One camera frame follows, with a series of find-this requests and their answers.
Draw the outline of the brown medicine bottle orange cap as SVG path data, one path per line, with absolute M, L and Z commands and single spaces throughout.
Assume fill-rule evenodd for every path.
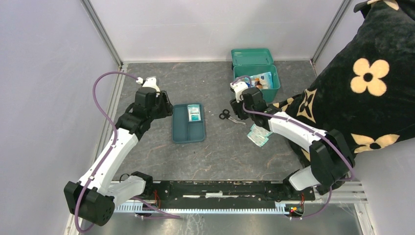
M 259 78 L 256 78 L 255 79 L 255 87 L 257 87 L 258 89 L 263 89 L 263 86 L 260 82 L 261 82 L 261 80 Z

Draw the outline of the blue cotton swab packet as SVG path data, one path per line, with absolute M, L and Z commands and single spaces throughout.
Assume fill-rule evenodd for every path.
M 261 84 L 263 89 L 272 89 L 273 88 L 273 80 L 272 80 L 272 73 L 265 72 L 251 76 L 250 86 L 255 87 L 255 79 L 259 78 L 261 80 Z

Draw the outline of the black handled scissors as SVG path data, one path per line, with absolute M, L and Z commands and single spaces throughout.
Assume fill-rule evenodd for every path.
M 224 109 L 224 110 L 223 110 L 223 111 L 219 114 L 219 118 L 220 118 L 220 119 L 222 119 L 222 120 L 225 120 L 225 119 L 230 120 L 230 121 L 232 121 L 232 122 L 234 122 L 234 123 L 236 123 L 236 124 L 246 125 L 244 122 L 239 121 L 239 120 L 236 120 L 235 118 L 233 118 L 233 117 L 230 115 L 230 111 L 229 111 L 228 109 Z

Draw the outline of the teal plastic tray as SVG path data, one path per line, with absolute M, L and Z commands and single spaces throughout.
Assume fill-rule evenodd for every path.
M 199 104 L 201 106 L 201 121 L 188 121 L 187 105 Z M 173 106 L 172 140 L 174 143 L 202 142 L 206 138 L 206 122 L 204 107 L 201 103 L 177 104 Z

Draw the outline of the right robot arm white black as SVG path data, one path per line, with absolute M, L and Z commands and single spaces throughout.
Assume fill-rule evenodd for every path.
M 267 104 L 261 90 L 245 82 L 232 84 L 230 90 L 234 93 L 230 105 L 239 119 L 250 118 L 257 126 L 284 136 L 309 158 L 307 166 L 287 176 L 288 183 L 282 187 L 287 199 L 297 199 L 311 186 L 324 195 L 351 180 L 346 175 L 353 173 L 355 160 L 342 133 L 312 127 L 287 114 L 292 98 Z

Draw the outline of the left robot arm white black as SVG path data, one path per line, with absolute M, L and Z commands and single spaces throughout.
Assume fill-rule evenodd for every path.
M 149 199 L 154 193 L 151 176 L 133 173 L 115 186 L 111 181 L 127 154 L 150 129 L 151 122 L 172 114 L 173 106 L 166 91 L 139 88 L 135 101 L 118 118 L 109 142 L 90 169 L 76 183 L 69 181 L 65 185 L 70 213 L 103 226 L 115 208 L 127 200 L 134 196 Z

